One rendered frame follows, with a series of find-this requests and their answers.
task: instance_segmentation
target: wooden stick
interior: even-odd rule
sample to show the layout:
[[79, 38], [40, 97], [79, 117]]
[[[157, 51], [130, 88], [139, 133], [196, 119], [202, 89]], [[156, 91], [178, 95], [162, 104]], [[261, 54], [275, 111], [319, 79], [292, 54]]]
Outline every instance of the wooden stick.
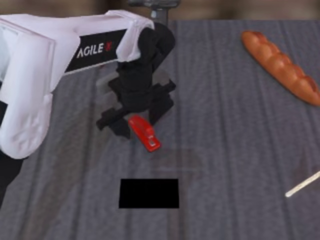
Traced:
[[291, 197], [293, 194], [295, 194], [296, 192], [298, 192], [299, 190], [301, 190], [302, 188], [304, 188], [305, 186], [309, 185], [310, 183], [312, 183], [313, 181], [317, 180], [318, 178], [320, 178], [320, 171], [318, 171], [317, 173], [315, 173], [314, 175], [312, 175], [311, 177], [309, 177], [308, 179], [304, 180], [302, 183], [298, 184], [297, 186], [295, 186], [294, 188], [292, 188], [290, 191], [288, 191], [285, 196], [287, 198]]

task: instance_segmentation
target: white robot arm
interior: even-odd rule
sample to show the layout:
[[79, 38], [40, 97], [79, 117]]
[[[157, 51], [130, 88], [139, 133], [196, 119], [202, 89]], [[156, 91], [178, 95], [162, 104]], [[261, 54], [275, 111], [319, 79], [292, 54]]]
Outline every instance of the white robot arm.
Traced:
[[138, 61], [145, 29], [154, 30], [155, 23], [124, 10], [68, 18], [1, 15], [0, 151], [17, 160], [30, 156], [47, 135], [60, 79], [110, 62]]

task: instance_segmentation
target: baguette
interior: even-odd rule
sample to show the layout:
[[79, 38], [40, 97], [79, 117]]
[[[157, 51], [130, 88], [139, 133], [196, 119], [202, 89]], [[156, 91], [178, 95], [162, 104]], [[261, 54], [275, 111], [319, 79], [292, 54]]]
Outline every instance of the baguette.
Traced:
[[253, 58], [292, 94], [311, 105], [320, 106], [316, 82], [293, 64], [274, 43], [257, 31], [244, 31], [241, 39]]

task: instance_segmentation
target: table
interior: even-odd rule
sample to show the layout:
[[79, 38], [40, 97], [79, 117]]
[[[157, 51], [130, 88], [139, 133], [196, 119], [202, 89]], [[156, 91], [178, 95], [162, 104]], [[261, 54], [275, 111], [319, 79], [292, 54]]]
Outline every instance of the table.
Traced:
[[[95, 81], [115, 69], [63, 78], [47, 138], [9, 186], [6, 240], [315, 240], [320, 110], [300, 101], [245, 51], [241, 32], [263, 32], [319, 82], [320, 21], [170, 23], [177, 47], [162, 66], [175, 107], [155, 127], [150, 154], [95, 121], [107, 108]], [[180, 209], [118, 209], [120, 180], [179, 178]]]

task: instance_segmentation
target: red utility knife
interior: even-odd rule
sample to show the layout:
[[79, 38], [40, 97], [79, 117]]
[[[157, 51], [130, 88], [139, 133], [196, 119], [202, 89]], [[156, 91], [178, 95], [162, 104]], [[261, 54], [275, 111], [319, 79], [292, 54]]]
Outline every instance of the red utility knife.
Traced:
[[151, 124], [141, 116], [134, 115], [130, 117], [128, 123], [149, 152], [154, 152], [161, 147], [161, 143], [155, 136], [155, 130]]

